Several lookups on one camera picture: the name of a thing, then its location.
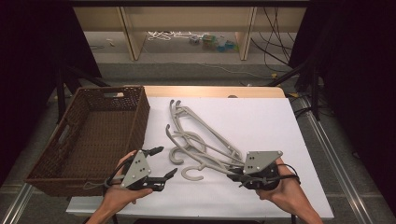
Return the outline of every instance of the white table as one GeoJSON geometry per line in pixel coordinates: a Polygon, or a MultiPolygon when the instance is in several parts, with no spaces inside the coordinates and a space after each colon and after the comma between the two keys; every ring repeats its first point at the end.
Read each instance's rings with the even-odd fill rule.
{"type": "MultiPolygon", "coordinates": [[[[152,170],[150,176],[163,176],[175,167],[178,171],[174,178],[166,182],[162,192],[153,192],[138,200],[136,205],[126,206],[119,214],[151,218],[256,220],[290,217],[290,214],[272,203],[261,201],[254,190],[238,188],[238,183],[214,170],[189,172],[189,175],[202,175],[204,179],[201,181],[184,179],[181,170],[186,166],[197,165],[197,162],[180,154],[177,154],[178,158],[185,158],[185,164],[176,166],[168,159],[169,150],[175,146],[165,134],[167,124],[171,125],[171,131],[175,128],[169,112],[172,99],[180,100],[182,105],[192,109],[211,128],[240,149],[244,158],[247,151],[283,151],[283,161],[297,170],[302,188],[319,215],[325,219],[333,218],[290,102],[286,98],[149,97],[151,109],[143,149],[164,147],[163,152],[148,157],[152,170]]],[[[207,134],[205,128],[194,120],[183,119],[182,122],[186,131],[197,132],[210,145],[216,144],[213,136],[207,134]]],[[[101,197],[74,197],[66,212],[88,215],[94,212],[100,202],[101,197]]]]}

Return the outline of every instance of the wrist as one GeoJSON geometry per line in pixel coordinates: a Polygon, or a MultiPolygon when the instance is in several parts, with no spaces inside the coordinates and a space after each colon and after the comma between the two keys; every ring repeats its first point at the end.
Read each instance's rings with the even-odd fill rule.
{"type": "Polygon", "coordinates": [[[105,209],[102,205],[92,214],[90,219],[87,221],[87,224],[98,224],[98,223],[105,223],[108,221],[112,216],[114,216],[114,212],[105,209]]]}
{"type": "Polygon", "coordinates": [[[308,208],[297,215],[302,221],[307,224],[319,224],[323,223],[319,214],[314,210],[314,208],[308,208]]]}

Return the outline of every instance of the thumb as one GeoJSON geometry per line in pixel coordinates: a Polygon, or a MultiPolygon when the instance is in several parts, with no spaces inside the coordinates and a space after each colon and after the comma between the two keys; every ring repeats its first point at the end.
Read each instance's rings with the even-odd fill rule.
{"type": "Polygon", "coordinates": [[[152,193],[152,189],[140,189],[135,191],[135,197],[136,199],[143,198],[148,196],[150,193],[152,193]]]}
{"type": "Polygon", "coordinates": [[[259,195],[260,200],[269,200],[271,192],[263,189],[256,189],[256,194],[259,195]]]}

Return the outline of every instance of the hand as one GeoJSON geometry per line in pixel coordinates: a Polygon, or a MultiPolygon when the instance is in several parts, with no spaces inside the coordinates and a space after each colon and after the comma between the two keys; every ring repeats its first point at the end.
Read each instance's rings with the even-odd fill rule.
{"type": "MultiPolygon", "coordinates": [[[[276,160],[276,164],[284,163],[279,158],[276,160]]],[[[280,175],[293,175],[285,165],[279,165],[278,171],[280,175]]],[[[306,223],[323,223],[295,178],[282,179],[276,189],[257,189],[256,193],[261,200],[268,200],[274,203],[283,211],[296,215],[306,223]]]]}
{"type": "MultiPolygon", "coordinates": [[[[123,161],[134,155],[135,151],[128,153],[119,160],[119,166],[123,161]]],[[[121,175],[122,168],[116,175],[121,175]]],[[[92,214],[87,223],[104,223],[114,214],[118,213],[128,203],[136,204],[136,200],[152,193],[152,189],[129,190],[122,189],[120,185],[112,185],[106,192],[99,208],[92,214]]]]}

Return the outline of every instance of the brown wicker basket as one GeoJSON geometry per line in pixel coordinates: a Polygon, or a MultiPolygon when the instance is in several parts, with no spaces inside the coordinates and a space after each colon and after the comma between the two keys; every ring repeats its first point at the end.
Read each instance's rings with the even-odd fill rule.
{"type": "Polygon", "coordinates": [[[121,157],[143,146],[149,101],[142,86],[80,88],[25,182],[49,196],[96,196],[121,157]]]}

